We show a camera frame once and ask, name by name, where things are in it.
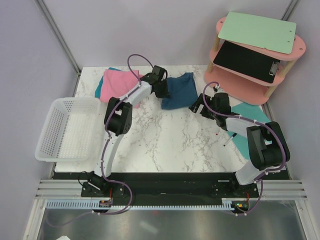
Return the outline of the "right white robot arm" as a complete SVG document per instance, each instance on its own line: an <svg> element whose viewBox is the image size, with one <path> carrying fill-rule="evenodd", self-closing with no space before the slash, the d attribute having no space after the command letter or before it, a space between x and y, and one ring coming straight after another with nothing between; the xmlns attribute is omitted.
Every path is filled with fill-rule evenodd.
<svg viewBox="0 0 320 240"><path fill-rule="evenodd" d="M247 140L249 161L235 172L235 181L229 184L233 196L242 196L247 185L255 183L268 172L280 171L290 160L290 150L276 121L263 123L232 112L227 93L217 93L213 97L202 93L189 109L196 113L201 105L202 117L215 120L221 129Z"/></svg>

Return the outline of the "pink t shirt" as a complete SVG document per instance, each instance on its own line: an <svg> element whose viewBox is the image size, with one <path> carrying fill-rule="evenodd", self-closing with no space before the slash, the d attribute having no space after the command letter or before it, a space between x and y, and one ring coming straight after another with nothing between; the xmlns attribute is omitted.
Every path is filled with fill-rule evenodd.
<svg viewBox="0 0 320 240"><path fill-rule="evenodd" d="M137 86L139 80L131 71L121 71L113 68L103 73L100 89L100 101L108 103L111 97L120 98Z"/></svg>

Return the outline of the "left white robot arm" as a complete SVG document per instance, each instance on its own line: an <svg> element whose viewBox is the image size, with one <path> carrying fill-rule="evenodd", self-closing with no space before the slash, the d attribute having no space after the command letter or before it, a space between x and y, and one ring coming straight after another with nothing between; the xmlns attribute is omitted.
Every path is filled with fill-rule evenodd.
<svg viewBox="0 0 320 240"><path fill-rule="evenodd" d="M100 162L95 170L103 178L110 176L120 142L129 132L133 108L152 93L159 99L169 96L168 72L161 68L140 76L138 72L106 70L100 100L107 103L104 116L104 143Z"/></svg>

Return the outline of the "blue t shirt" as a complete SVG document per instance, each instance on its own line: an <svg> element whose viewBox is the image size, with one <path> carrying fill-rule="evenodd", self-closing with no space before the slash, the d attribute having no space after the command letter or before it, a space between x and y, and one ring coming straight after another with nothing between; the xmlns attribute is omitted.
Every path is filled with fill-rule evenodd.
<svg viewBox="0 0 320 240"><path fill-rule="evenodd" d="M167 87L170 97L162 99L162 110L187 108L198 99L193 72L186 72L179 77L168 77Z"/></svg>

